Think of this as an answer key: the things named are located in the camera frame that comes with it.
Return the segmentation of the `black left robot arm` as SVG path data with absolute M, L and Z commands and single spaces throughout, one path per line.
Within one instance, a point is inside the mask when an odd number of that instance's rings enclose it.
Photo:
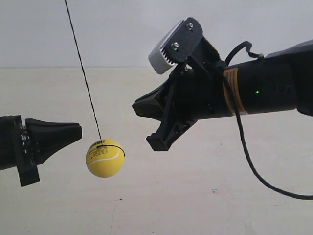
M 38 166 L 83 137 L 76 122 L 50 122 L 20 115 L 0 117 L 0 169 L 16 168 L 22 187 L 40 181 Z

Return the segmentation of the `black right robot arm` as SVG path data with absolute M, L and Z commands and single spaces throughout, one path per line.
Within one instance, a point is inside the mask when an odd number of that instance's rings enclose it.
M 313 43 L 235 65 L 207 53 L 190 56 L 132 108 L 139 117 L 159 121 L 146 139 L 160 152 L 168 151 L 199 120 L 294 109 L 311 116 Z

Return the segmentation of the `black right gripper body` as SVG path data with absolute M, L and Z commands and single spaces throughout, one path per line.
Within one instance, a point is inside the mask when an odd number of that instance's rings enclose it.
M 165 82 L 175 83 L 175 121 L 159 121 L 157 130 L 147 136 L 146 140 L 154 151 L 168 151 L 197 121 L 228 114 L 221 98 L 222 72 L 215 66 L 188 68 L 187 63 L 178 64 Z

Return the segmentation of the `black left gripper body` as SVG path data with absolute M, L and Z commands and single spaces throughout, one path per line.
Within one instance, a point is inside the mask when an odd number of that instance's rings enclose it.
M 11 116 L 10 136 L 20 185 L 22 187 L 39 182 L 39 171 L 34 160 L 32 142 L 27 127 L 20 115 Z

